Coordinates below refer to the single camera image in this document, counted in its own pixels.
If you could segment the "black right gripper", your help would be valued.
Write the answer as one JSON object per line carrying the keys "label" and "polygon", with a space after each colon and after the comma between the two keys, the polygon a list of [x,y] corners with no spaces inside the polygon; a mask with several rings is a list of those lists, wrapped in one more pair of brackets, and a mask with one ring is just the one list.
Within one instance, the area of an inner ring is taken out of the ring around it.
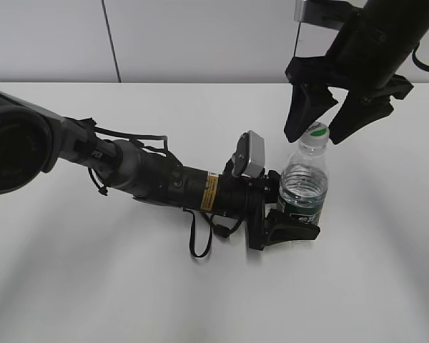
{"label": "black right gripper", "polygon": [[289,141],[297,141],[324,113],[338,104],[330,87],[348,90],[329,125],[330,139],[339,144],[364,126],[393,112],[390,96],[403,100],[413,89],[395,72],[400,61],[392,57],[294,57],[286,68],[292,84],[290,110],[284,127]]}

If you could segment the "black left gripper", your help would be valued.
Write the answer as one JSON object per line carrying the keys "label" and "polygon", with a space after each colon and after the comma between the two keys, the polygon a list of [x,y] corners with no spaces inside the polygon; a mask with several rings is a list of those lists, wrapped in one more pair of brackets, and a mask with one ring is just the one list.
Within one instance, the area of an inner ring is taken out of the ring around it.
{"label": "black left gripper", "polygon": [[287,217],[271,209],[265,214],[266,204],[275,204],[278,196],[280,174],[275,170],[248,181],[247,188],[247,245],[250,249],[263,250],[282,242],[312,241],[320,233],[318,225]]}

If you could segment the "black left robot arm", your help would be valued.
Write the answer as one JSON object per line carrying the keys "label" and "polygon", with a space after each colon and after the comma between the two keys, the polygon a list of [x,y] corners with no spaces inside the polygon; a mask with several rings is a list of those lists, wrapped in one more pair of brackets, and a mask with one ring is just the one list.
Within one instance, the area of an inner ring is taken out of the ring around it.
{"label": "black left robot arm", "polygon": [[233,228],[216,216],[247,226],[247,245],[261,250],[316,239],[320,228],[277,209],[280,175],[265,169],[265,143],[245,132],[224,171],[185,166],[155,135],[103,129],[93,119],[73,119],[0,91],[0,195],[14,192],[59,159],[87,168],[100,194],[110,189],[148,204],[176,207],[209,223],[211,236],[228,238]]}

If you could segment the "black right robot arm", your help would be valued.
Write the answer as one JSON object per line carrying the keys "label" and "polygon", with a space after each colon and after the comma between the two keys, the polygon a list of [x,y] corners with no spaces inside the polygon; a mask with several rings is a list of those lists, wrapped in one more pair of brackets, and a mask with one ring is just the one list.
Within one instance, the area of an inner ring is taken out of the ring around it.
{"label": "black right robot arm", "polygon": [[284,133],[297,141],[310,125],[337,104],[330,88],[347,90],[329,125],[339,144],[393,112],[392,98],[403,100],[413,85],[396,72],[408,58],[423,71],[429,65],[416,52],[429,30],[429,1],[297,1],[295,21],[337,31],[322,56],[294,56],[285,70],[292,85]]}

